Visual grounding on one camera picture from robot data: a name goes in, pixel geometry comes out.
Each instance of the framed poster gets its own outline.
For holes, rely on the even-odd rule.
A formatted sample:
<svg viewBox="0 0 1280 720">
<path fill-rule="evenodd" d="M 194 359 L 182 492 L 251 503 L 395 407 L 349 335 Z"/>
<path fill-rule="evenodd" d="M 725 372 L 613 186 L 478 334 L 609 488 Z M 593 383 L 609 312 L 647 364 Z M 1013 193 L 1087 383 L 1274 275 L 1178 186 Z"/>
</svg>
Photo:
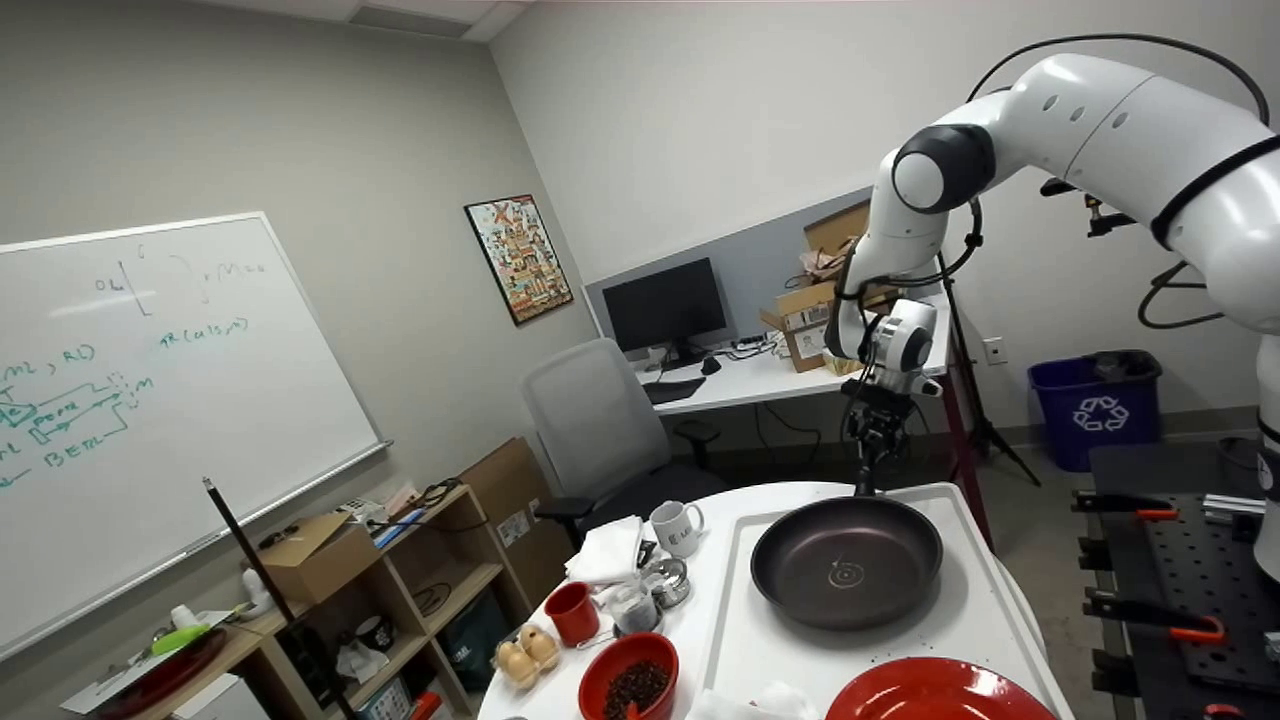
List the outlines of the framed poster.
<svg viewBox="0 0 1280 720">
<path fill-rule="evenodd" d="M 562 256 L 536 215 L 533 198 L 499 198 L 467 203 L 471 234 L 486 248 L 489 271 L 504 293 L 512 325 L 530 325 L 571 306 Z"/>
</svg>

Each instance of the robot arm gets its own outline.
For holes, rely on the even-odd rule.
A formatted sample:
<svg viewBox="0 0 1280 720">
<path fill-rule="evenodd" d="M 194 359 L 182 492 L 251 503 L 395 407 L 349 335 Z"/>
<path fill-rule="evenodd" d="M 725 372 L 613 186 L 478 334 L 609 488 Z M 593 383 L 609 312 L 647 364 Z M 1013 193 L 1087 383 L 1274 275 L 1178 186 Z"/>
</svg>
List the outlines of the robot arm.
<svg viewBox="0 0 1280 720">
<path fill-rule="evenodd" d="M 1224 318 L 1264 335 L 1260 486 L 1274 503 L 1255 562 L 1280 582 L 1280 135 L 1244 110 L 1129 63 L 1050 56 L 1013 92 L 949 114 L 885 160 L 829 348 L 866 359 L 859 383 L 914 393 L 931 335 L 914 288 L 936 280 L 945 215 L 1028 166 L 1149 225 Z"/>
</svg>

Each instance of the cardboard box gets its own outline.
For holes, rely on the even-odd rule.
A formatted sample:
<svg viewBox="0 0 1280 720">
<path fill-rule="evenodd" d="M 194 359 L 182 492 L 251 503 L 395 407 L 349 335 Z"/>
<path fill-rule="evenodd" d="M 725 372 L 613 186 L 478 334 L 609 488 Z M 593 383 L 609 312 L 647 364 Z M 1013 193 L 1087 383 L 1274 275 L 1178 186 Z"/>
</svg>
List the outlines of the cardboard box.
<svg viewBox="0 0 1280 720">
<path fill-rule="evenodd" d="M 778 296 L 768 329 L 785 335 L 785 356 L 795 372 L 825 368 L 831 308 L 838 284 L 805 284 Z"/>
<path fill-rule="evenodd" d="M 536 518 L 550 495 L 539 461 L 524 440 L 510 440 L 465 469 L 465 486 L 471 486 L 486 526 L 510 553 L 517 585 L 539 606 L 564 582 L 564 562 L 571 557 L 564 528 Z"/>
<path fill-rule="evenodd" d="M 268 545 L 265 564 L 292 606 L 321 606 L 378 564 L 378 547 L 344 513 L 323 513 Z"/>
<path fill-rule="evenodd" d="M 838 256 L 844 243 L 855 243 L 868 234 L 872 203 L 841 207 L 825 219 L 805 225 L 813 253 Z"/>
</svg>

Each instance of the red bowl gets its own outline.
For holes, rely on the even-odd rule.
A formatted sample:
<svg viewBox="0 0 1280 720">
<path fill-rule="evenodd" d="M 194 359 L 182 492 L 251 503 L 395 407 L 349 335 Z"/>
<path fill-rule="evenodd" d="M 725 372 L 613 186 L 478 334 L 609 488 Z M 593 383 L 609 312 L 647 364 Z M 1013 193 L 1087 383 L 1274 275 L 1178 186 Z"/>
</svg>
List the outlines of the red bowl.
<svg viewBox="0 0 1280 720">
<path fill-rule="evenodd" d="M 899 658 L 868 669 L 831 701 L 829 720 L 1053 720 L 1053 711 L 1000 674 L 954 658 Z"/>
<path fill-rule="evenodd" d="M 578 685 L 585 720 L 671 720 L 679 685 L 675 644 L 657 634 L 632 634 L 609 644 Z"/>
</svg>

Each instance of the wall outlet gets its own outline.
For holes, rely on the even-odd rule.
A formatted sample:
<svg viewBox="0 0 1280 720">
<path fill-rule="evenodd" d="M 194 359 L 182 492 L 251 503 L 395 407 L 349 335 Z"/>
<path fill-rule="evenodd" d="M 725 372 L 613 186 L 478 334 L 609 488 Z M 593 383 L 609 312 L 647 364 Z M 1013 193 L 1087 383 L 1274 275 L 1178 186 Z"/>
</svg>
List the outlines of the wall outlet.
<svg viewBox="0 0 1280 720">
<path fill-rule="evenodd" d="M 990 364 L 1004 368 L 1004 335 L 985 335 L 985 346 L 990 346 Z"/>
</svg>

